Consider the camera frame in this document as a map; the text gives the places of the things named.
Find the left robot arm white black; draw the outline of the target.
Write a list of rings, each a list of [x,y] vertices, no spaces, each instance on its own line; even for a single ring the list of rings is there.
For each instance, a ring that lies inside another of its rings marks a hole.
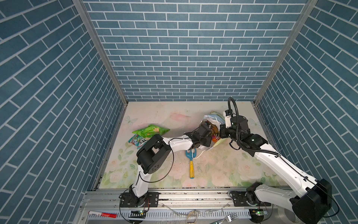
[[[121,196],[120,205],[135,208],[149,203],[148,186],[156,181],[151,181],[152,174],[161,168],[169,154],[186,151],[192,152],[200,148],[210,149],[213,145],[212,139],[218,135],[218,128],[209,121],[203,121],[198,128],[184,133],[180,137],[165,138],[160,134],[154,135],[137,152],[138,172],[134,183],[127,192]]]

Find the illustrated paper gift bag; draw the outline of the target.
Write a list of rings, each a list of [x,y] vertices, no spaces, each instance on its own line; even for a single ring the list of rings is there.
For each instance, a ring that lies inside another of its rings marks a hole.
[[[201,123],[204,121],[209,121],[210,123],[212,123],[213,134],[220,137],[220,125],[224,124],[224,116],[217,111],[211,111],[209,114],[204,115]],[[195,148],[197,150],[197,155],[194,160],[198,159],[204,152],[209,151],[214,147],[220,145],[223,141],[224,140],[221,138],[217,143],[212,142],[210,147],[201,146],[199,148]]]

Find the orange snack packet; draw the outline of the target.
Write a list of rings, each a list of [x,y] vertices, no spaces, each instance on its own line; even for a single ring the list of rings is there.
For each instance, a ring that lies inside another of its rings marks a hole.
[[[216,135],[212,135],[212,142],[217,143],[221,138],[219,136]]]

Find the green chips bag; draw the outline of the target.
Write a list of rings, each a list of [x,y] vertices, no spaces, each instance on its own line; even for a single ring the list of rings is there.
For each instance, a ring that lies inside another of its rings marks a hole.
[[[169,131],[170,129],[168,128],[159,127],[157,125],[150,124],[148,127],[133,131],[132,133],[137,134],[143,138],[152,138],[156,134],[163,135]]]

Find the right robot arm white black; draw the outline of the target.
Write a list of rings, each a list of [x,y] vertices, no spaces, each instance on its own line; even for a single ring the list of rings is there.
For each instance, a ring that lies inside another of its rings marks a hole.
[[[293,212],[305,224],[317,224],[326,217],[332,208],[332,185],[302,171],[262,136],[252,134],[245,117],[234,116],[229,111],[223,114],[225,123],[220,125],[220,137],[230,138],[240,149],[267,165],[291,188],[283,190],[255,182],[247,188],[248,204],[275,204]]]

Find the teal red snack packet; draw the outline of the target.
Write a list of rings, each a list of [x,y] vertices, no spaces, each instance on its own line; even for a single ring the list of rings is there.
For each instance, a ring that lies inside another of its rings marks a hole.
[[[128,143],[136,146],[137,149],[141,149],[149,139],[150,138],[144,138],[138,134],[135,134],[128,140]]]

